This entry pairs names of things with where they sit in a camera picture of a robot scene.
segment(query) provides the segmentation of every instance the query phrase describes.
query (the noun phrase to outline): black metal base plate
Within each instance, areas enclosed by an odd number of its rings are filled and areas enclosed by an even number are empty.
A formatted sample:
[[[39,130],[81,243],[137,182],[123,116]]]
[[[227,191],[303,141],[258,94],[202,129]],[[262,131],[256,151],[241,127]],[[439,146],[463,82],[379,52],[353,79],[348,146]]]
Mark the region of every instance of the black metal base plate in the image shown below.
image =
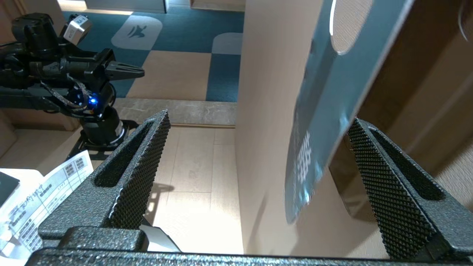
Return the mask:
[[[87,136],[85,135],[85,132],[82,130],[80,132],[80,137],[77,140],[76,144],[70,151],[69,155],[67,156],[68,160],[69,158],[73,157],[74,155],[85,151],[97,151],[95,154],[89,154],[91,160],[105,160],[108,157],[108,154],[105,154],[106,151],[114,151],[123,141],[130,135],[130,130],[135,129],[138,127],[138,123],[136,123],[133,120],[122,120],[123,123],[123,129],[125,132],[123,135],[118,139],[116,142],[109,144],[109,145],[96,145],[91,143]]]

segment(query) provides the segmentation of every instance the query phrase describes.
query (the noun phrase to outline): white paper document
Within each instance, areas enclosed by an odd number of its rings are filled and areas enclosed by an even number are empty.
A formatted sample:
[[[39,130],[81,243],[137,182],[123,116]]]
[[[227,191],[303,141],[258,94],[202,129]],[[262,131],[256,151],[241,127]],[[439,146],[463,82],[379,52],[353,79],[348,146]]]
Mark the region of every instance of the white paper document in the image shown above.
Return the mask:
[[[17,265],[24,264],[33,251],[43,246],[38,226],[94,169],[88,151],[83,151],[45,177],[35,170],[30,170],[35,174],[29,175],[25,171],[28,170],[0,169],[0,172],[20,180],[16,190],[0,208],[0,261],[10,258],[18,260]]]

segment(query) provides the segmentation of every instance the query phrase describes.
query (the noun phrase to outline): black object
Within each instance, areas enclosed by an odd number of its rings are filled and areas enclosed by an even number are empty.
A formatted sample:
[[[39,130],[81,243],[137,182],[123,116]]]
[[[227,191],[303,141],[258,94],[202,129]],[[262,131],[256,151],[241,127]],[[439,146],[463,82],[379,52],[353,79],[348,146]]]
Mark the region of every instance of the black object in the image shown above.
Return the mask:
[[[67,41],[64,33],[76,17],[70,16],[60,37],[47,14],[27,14],[12,21],[17,41],[0,46],[0,86],[4,87],[0,107],[78,118],[84,130],[72,152],[112,151],[136,123],[128,121],[128,127],[123,127],[125,122],[113,108],[116,92],[110,81],[139,78],[144,70],[116,62],[111,49],[88,52]],[[104,157],[102,153],[96,159]]]
[[[389,256],[469,260],[473,214],[370,123],[355,119],[348,134]]]
[[[169,128],[165,111],[140,125],[40,225],[45,248],[27,265],[473,265],[472,214],[359,119],[349,135],[393,260],[146,252],[147,238],[138,227]]]
[[[0,206],[7,201],[19,183],[20,180],[0,172]]]

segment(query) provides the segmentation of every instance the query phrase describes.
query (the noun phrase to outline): circular hole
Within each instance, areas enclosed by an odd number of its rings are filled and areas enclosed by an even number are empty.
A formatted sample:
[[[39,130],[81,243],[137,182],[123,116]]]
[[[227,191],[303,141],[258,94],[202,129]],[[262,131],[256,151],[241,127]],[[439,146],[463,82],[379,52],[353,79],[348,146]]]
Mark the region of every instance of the circular hole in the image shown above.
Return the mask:
[[[353,47],[372,5],[373,0],[332,1],[329,31],[332,47],[338,54],[345,54]]]

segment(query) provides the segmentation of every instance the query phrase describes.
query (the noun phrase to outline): white logo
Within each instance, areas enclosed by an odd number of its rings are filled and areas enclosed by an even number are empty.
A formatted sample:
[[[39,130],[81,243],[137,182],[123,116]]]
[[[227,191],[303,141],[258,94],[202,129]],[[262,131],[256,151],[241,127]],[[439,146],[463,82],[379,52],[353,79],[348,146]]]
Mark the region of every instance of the white logo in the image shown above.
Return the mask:
[[[156,18],[131,15],[112,37],[118,48],[151,50],[163,24]]]

